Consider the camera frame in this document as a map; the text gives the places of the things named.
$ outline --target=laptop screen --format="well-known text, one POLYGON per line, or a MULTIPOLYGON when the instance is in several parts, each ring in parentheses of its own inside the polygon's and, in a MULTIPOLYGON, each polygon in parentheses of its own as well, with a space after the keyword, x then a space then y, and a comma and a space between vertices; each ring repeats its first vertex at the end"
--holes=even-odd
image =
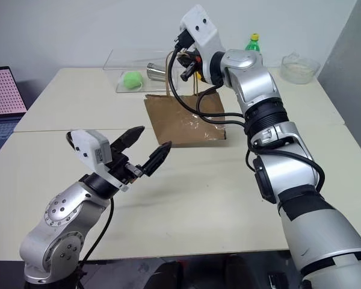
POLYGON ((0 114, 26 113, 9 67, 0 67, 0 114))

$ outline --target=clear plastic container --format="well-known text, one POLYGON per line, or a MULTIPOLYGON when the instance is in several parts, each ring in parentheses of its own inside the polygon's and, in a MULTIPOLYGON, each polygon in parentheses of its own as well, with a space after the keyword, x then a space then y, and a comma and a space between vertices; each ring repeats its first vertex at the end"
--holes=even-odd
MULTIPOLYGON (((147 76, 147 65, 153 63, 165 67, 165 59, 171 49, 126 49, 115 48, 111 51, 103 66, 103 70, 116 92, 164 92, 165 82, 152 80, 147 76), (143 77, 141 86, 128 89, 123 85, 123 77, 127 72, 139 71, 143 77)), ((173 82, 177 88, 180 64, 174 64, 173 82)))
POLYGON ((293 52, 282 58, 281 76, 295 84, 306 84, 313 79, 319 67, 318 62, 293 52))

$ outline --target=plastic bottle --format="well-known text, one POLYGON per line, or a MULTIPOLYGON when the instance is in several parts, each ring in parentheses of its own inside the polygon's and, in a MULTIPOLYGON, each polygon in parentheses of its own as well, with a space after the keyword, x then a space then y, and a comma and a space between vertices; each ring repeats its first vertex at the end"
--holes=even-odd
POLYGON ((250 37, 250 41, 246 46, 245 50, 259 51, 258 39, 259 39, 259 34, 256 33, 252 34, 250 37))

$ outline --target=laptop keyboard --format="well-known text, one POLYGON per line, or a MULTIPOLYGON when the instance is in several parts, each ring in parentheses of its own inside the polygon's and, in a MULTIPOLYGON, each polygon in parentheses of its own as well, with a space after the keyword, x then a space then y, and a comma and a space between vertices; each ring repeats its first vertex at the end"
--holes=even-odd
POLYGON ((0 140, 6 140, 12 134, 17 122, 0 123, 0 140))

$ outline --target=brown paper bag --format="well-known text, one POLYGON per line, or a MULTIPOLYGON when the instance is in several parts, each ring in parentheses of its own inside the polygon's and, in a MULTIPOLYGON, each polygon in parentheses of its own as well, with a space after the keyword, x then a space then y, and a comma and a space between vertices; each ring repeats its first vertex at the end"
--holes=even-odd
MULTIPOLYGON (((190 107, 196 107, 196 95, 181 98, 190 107)), ((144 104, 159 144, 172 141, 174 145, 182 145, 226 139, 224 125, 205 122, 184 109, 172 96, 146 95, 144 104)), ((206 113, 223 113, 219 94, 215 92, 206 95, 200 104, 200 110, 206 113)), ((224 120, 224 117, 215 117, 214 120, 224 120)))

